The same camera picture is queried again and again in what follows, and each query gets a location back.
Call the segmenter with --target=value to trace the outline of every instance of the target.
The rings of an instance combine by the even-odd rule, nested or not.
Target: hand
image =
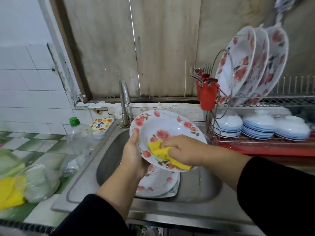
[[[197,139],[179,135],[165,140],[161,148],[165,147],[174,147],[168,151],[171,158],[185,165],[201,166],[211,146]]]
[[[128,142],[124,146],[123,158],[121,160],[121,166],[127,170],[131,170],[138,180],[141,180],[148,171],[150,165],[149,162],[144,160],[137,148],[137,142],[139,141],[139,133],[133,130],[133,135],[129,138]]]

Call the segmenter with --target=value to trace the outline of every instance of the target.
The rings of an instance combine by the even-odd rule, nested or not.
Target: red utensil holder
[[[200,102],[202,110],[211,111],[215,108],[215,100],[218,95],[218,89],[220,85],[218,83],[211,84],[203,83],[203,87],[199,81],[196,81],[197,86],[197,97]]]

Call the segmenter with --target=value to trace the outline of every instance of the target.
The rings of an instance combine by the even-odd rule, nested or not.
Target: floral plate
[[[247,79],[252,68],[256,49],[256,34],[254,28],[246,26],[242,28],[226,47],[230,51],[233,61],[234,80],[232,96],[235,96]],[[224,52],[218,65],[215,78],[221,90],[229,96],[232,89],[232,70],[230,57]],[[226,103],[226,97],[220,93],[218,104]]]
[[[139,131],[138,148],[141,156],[156,167],[165,170],[186,172],[171,164],[170,161],[157,158],[149,150],[148,143],[164,141],[171,136],[186,135],[207,143],[203,133],[188,119],[176,113],[165,110],[149,110],[139,114],[131,123],[130,136],[132,131]]]
[[[139,182],[136,196],[155,198],[166,194],[175,186],[179,174],[179,172],[166,171],[151,164],[148,172]]]
[[[257,27],[254,31],[256,34],[256,51],[252,69],[236,96],[250,97],[260,83],[267,66],[269,55],[268,33],[262,27]],[[240,106],[246,100],[248,98],[235,98],[233,105]]]
[[[286,32],[277,26],[266,29],[269,38],[269,59],[264,75],[254,91],[254,97],[267,96],[279,81],[289,52],[289,39]],[[252,98],[245,102],[246,105],[258,103],[262,98]]]

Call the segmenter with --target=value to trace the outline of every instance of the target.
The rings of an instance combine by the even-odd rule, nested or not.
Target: blue-rimmed bowl
[[[265,110],[256,110],[255,113],[243,117],[242,133],[255,139],[270,139],[274,135],[276,121]]]
[[[305,141],[311,130],[303,119],[296,116],[284,116],[276,120],[275,134],[292,141]]]
[[[243,125],[241,117],[232,110],[226,111],[226,114],[223,116],[224,112],[225,110],[217,113],[216,121],[212,120],[211,128],[213,132],[216,135],[221,135],[224,138],[238,137],[241,134]]]

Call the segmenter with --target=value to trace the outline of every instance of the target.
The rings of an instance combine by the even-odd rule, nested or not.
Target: yellow rag
[[[26,201],[23,194],[16,188],[16,177],[7,177],[0,179],[0,210],[19,206]]]
[[[163,160],[170,161],[173,165],[177,166],[178,168],[182,170],[190,170],[191,166],[184,165],[169,156],[168,151],[173,147],[160,148],[161,144],[162,144],[162,141],[149,143],[149,149],[153,153],[153,155]]]

